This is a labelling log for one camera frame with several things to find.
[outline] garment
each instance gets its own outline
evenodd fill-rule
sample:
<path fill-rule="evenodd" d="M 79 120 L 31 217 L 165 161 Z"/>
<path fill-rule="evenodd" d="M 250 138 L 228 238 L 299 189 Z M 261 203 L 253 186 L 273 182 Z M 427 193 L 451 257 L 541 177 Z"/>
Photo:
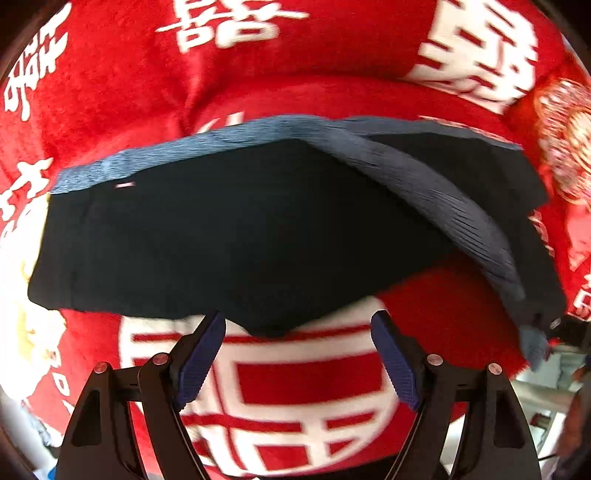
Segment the garment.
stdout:
<path fill-rule="evenodd" d="M 380 143 L 415 156 L 451 180 L 492 216 L 509 238 L 520 277 L 527 285 L 527 301 L 515 301 L 511 293 L 503 293 L 501 288 L 497 288 L 518 325 L 548 326 L 564 313 L 564 294 L 552 261 L 527 219 L 533 209 L 547 201 L 543 185 L 516 145 L 469 129 L 431 121 L 408 122 L 389 118 L 359 117 L 329 121 L 305 115 L 276 116 L 155 147 L 123 151 L 88 166 L 64 170 L 53 192 L 63 193 L 100 181 L 124 178 L 142 168 L 177 161 L 189 155 L 226 151 L 283 138 L 305 140 L 347 162 L 351 148 L 356 148 L 353 145 L 361 140 L 355 135 L 345 134 L 345 129 L 371 136 Z M 372 147 L 370 143 L 365 147 L 365 151 L 380 148 Z M 384 154 L 395 155 L 392 151 Z M 494 274 L 491 281 L 493 284 L 496 282 Z M 527 351 L 545 350 L 546 340 L 536 338 L 536 342 L 537 346 Z"/>
<path fill-rule="evenodd" d="M 547 203 L 545 188 L 521 151 L 476 138 L 457 141 L 436 134 L 379 135 L 452 181 L 480 206 L 506 235 L 524 286 L 526 302 L 513 304 L 520 325 L 546 329 L 566 311 L 566 299 L 552 258 L 528 219 Z"/>
<path fill-rule="evenodd" d="M 219 309 L 274 336 L 451 250 L 384 187 L 285 140 L 53 195 L 28 293 L 52 309 L 135 317 Z"/>

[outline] metal screw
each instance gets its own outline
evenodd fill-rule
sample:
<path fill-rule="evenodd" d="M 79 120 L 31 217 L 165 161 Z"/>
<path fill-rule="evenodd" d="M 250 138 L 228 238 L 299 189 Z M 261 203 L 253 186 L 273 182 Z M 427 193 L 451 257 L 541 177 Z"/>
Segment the metal screw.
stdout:
<path fill-rule="evenodd" d="M 488 366 L 488 371 L 493 375 L 501 375 L 503 373 L 503 369 L 499 364 L 490 364 Z"/>
<path fill-rule="evenodd" d="M 429 362 L 431 365 L 434 365 L 435 367 L 438 367 L 443 363 L 443 358 L 441 358 L 441 355 L 432 353 L 427 357 L 427 362 Z"/>
<path fill-rule="evenodd" d="M 168 362 L 168 354 L 167 353 L 159 353 L 158 355 L 154 355 L 152 359 L 155 365 L 164 365 Z"/>
<path fill-rule="evenodd" d="M 99 362 L 95 365 L 95 374 L 103 374 L 109 368 L 109 364 L 107 362 Z"/>

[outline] decorative pattern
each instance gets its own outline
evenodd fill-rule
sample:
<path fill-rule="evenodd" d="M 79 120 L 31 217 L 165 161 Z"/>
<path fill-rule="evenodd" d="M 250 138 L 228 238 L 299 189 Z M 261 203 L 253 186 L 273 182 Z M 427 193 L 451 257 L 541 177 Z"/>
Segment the decorative pattern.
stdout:
<path fill-rule="evenodd" d="M 560 194 L 591 209 L 591 90 L 560 79 L 535 100 L 540 147 Z"/>

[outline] blue heathered fabric edge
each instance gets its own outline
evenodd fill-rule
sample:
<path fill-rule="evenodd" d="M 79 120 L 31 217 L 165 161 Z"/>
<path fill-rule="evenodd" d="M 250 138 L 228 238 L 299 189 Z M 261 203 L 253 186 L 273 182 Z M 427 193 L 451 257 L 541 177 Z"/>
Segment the blue heathered fabric edge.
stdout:
<path fill-rule="evenodd" d="M 456 128 L 434 121 L 406 121 L 384 117 L 353 117 L 331 121 L 313 115 L 278 115 L 253 120 L 219 130 L 191 135 L 171 142 L 131 148 L 88 165 L 60 172 L 52 194 L 84 190 L 105 181 L 124 179 L 147 168 L 173 161 L 210 155 L 236 148 L 264 145 L 280 140 L 306 140 L 315 129 L 345 127 L 358 135 L 436 133 L 458 138 L 477 138 L 512 150 L 520 147 L 478 134 L 468 128 Z"/>

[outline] blue rubber pad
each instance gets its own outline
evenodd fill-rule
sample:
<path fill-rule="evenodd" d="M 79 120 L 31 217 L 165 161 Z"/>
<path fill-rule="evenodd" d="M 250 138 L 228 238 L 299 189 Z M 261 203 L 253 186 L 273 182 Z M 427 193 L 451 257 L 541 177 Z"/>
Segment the blue rubber pad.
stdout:
<path fill-rule="evenodd" d="M 387 312 L 376 312 L 371 319 L 371 338 L 386 367 L 396 395 L 411 409 L 417 411 L 421 404 L 421 395 L 417 389 L 415 372 L 398 346 L 387 322 L 392 322 Z"/>
<path fill-rule="evenodd" d="M 181 410 L 197 398 L 225 336 L 226 319 L 217 313 L 178 376 L 177 403 Z"/>

